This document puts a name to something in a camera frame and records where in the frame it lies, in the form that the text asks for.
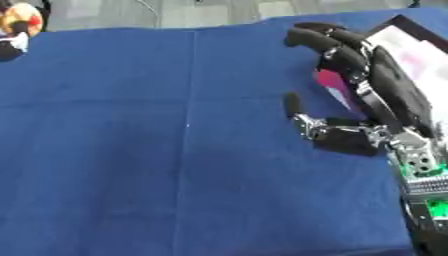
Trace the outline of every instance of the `round object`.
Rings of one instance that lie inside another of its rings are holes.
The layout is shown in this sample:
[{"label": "round object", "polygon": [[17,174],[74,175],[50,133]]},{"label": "round object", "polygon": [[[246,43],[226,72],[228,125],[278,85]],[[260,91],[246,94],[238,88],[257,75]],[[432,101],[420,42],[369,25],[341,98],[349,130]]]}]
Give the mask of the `round object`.
[{"label": "round object", "polygon": [[8,8],[2,17],[1,27],[6,33],[11,34],[13,31],[10,25],[16,21],[28,22],[30,36],[39,34],[44,23],[39,10],[28,3],[18,3]]}]

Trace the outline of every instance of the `cable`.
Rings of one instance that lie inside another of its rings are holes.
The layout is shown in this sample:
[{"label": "cable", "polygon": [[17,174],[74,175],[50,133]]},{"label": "cable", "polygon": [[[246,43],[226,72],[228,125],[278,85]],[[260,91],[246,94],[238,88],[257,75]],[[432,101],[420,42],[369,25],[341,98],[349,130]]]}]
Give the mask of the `cable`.
[{"label": "cable", "polygon": [[156,17],[156,27],[160,27],[160,15],[159,15],[159,13],[151,5],[149,5],[147,2],[145,2],[144,0],[135,0],[135,1],[139,2],[140,4],[145,6],[146,9],[148,9],[150,12],[152,12],[154,14],[154,16]]}]

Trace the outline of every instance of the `blue fabric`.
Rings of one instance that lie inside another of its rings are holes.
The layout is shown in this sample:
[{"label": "blue fabric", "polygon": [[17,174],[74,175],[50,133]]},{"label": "blue fabric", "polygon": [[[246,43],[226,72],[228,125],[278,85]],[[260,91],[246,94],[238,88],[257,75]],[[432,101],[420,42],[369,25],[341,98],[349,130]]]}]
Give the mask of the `blue fabric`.
[{"label": "blue fabric", "polygon": [[351,116],[283,46],[294,22],[398,13],[448,36],[418,9],[33,39],[1,64],[0,255],[411,255],[385,159],[313,149],[281,105]]}]

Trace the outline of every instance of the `green circuit board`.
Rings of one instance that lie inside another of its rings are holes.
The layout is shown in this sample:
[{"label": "green circuit board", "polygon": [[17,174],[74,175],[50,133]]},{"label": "green circuit board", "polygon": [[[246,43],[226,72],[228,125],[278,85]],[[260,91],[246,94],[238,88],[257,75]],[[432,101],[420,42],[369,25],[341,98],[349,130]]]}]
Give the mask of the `green circuit board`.
[{"label": "green circuit board", "polygon": [[[408,165],[406,165],[406,164],[400,166],[401,174],[404,177],[408,176],[408,174],[409,174],[408,170],[409,169],[411,169],[411,168]],[[442,174],[444,172],[448,173],[448,166],[446,164],[439,164],[439,166],[436,169],[434,169],[434,170],[432,170],[430,172],[426,172],[424,174],[419,174],[418,177],[419,178],[432,177],[432,176],[440,175],[440,174]]]},{"label": "green circuit board", "polygon": [[433,218],[448,218],[447,200],[428,200],[426,205]]}]

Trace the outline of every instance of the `robotic hand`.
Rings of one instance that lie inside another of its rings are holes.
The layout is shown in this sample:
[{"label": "robotic hand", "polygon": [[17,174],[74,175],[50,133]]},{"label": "robotic hand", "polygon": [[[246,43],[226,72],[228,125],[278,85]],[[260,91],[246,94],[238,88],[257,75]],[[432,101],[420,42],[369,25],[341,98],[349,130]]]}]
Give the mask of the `robotic hand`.
[{"label": "robotic hand", "polygon": [[387,50],[343,27],[299,23],[288,31],[285,44],[320,54],[318,80],[337,84],[341,102],[366,116],[314,119],[303,112],[299,97],[289,93],[286,114],[302,137],[317,148],[341,153],[373,156],[385,149],[416,252],[448,255],[448,154],[427,97]]}]

